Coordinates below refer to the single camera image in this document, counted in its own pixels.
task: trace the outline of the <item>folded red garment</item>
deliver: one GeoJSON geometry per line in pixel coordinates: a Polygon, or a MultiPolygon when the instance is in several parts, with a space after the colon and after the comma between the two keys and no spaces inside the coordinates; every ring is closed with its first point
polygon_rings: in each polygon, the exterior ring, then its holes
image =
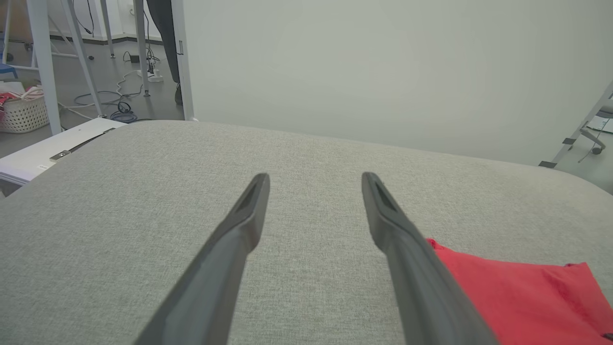
{"type": "Polygon", "coordinates": [[[502,345],[613,344],[613,309],[586,263],[500,262],[428,241],[502,345]]]}

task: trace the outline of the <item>gray fabric surface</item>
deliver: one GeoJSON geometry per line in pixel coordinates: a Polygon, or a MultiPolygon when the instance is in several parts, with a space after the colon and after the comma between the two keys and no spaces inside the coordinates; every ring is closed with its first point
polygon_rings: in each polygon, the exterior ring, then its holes
{"type": "Polygon", "coordinates": [[[363,171],[425,236],[514,262],[587,262],[613,300],[613,196],[546,168],[229,125],[118,128],[0,201],[0,343],[130,343],[250,179],[270,201],[230,333],[401,344],[363,171]]]}

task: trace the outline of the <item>blue stool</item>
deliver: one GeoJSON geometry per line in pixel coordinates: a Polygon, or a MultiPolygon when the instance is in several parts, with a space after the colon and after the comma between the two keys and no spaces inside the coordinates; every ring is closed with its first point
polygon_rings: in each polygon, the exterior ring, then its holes
{"type": "Polygon", "coordinates": [[[14,67],[9,66],[8,64],[0,63],[0,74],[3,73],[12,73],[13,76],[17,79],[17,71],[14,67]]]}

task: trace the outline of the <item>person's leg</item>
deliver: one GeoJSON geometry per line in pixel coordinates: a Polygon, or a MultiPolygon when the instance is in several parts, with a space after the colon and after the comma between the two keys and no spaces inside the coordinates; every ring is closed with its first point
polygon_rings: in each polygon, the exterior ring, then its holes
{"type": "MultiPolygon", "coordinates": [[[[172,80],[174,80],[175,83],[180,83],[177,46],[175,45],[175,27],[172,22],[172,5],[170,0],[147,0],[147,5],[149,6],[151,19],[162,36],[172,80]]],[[[183,100],[181,99],[181,85],[177,86],[175,101],[177,104],[183,105],[183,100]]]]}

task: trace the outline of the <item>white basket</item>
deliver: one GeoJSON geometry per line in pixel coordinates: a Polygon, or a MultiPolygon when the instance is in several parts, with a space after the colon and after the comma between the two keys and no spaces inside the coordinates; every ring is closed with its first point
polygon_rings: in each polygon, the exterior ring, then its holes
{"type": "Polygon", "coordinates": [[[4,103],[4,118],[0,120],[0,132],[27,133],[48,123],[44,97],[7,101],[4,103]]]}

